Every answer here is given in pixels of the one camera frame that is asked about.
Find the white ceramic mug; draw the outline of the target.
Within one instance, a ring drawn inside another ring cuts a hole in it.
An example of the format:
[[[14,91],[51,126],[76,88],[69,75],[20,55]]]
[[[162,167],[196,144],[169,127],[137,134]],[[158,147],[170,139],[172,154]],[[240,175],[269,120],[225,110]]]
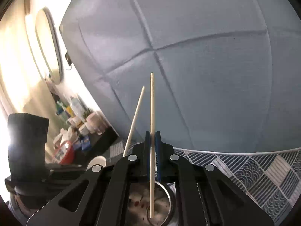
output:
[[[95,165],[100,165],[102,167],[106,167],[107,159],[104,156],[96,156],[88,163],[87,169],[90,169]]]

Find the red plastic container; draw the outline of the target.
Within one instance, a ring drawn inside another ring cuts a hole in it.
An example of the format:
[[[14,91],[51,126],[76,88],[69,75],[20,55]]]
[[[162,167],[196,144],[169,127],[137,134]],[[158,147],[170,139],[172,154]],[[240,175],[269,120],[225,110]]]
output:
[[[69,165],[74,161],[74,148],[69,141],[64,141],[61,146],[55,150],[52,163]]]

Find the blue white patterned tablecloth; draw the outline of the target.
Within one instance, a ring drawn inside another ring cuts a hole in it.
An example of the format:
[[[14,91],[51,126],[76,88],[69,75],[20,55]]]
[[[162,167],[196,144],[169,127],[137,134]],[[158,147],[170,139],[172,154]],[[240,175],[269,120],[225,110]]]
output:
[[[175,153],[197,166],[208,163],[216,166],[272,219],[274,225],[300,225],[300,151],[255,155],[185,153],[182,150]],[[158,180],[156,148],[155,161],[154,216],[150,218],[149,160],[148,180],[130,187],[125,225],[179,225],[176,186]]]

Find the pale wooden chopstick in cup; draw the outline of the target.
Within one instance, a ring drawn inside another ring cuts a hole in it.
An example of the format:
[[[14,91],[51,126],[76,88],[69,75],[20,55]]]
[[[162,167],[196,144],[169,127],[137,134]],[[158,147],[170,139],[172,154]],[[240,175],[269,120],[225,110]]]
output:
[[[143,99],[143,96],[144,96],[144,91],[145,91],[145,86],[142,87],[141,92],[140,92],[140,96],[139,96],[138,103],[137,103],[137,106],[136,106],[136,109],[135,109],[134,117],[133,117],[133,120],[132,120],[132,123],[131,123],[130,131],[128,133],[127,142],[125,144],[125,149],[123,151],[123,155],[122,155],[123,157],[125,157],[127,155],[128,148],[131,144],[131,140],[132,140],[132,136],[133,136],[133,133],[134,133],[137,116],[138,116],[138,113],[139,113],[139,110],[140,110],[140,107],[141,107],[141,103],[142,103],[142,99]]]

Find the white plastic bottle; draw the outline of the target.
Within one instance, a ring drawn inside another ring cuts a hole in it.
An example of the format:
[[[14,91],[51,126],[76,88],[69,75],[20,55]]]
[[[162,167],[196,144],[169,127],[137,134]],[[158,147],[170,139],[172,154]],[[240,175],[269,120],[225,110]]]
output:
[[[74,111],[75,115],[78,116],[81,120],[84,120],[83,114],[85,110],[77,98],[74,98],[72,96],[70,97],[70,106]]]

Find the light blue padded sofa back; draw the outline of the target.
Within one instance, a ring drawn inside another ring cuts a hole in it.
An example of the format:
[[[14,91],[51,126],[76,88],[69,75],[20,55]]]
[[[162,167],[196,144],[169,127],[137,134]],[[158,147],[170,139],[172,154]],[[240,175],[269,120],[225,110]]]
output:
[[[71,0],[61,35],[126,138],[155,77],[156,129],[176,147],[300,147],[300,18],[289,0]]]

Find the round wall mirror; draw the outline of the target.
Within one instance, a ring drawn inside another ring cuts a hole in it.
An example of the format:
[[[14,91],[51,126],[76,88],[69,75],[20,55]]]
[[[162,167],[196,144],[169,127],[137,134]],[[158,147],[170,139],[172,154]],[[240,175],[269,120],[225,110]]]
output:
[[[36,15],[35,33],[49,71],[47,75],[55,85],[59,85],[63,80],[63,63],[54,21],[46,7],[39,10]]]

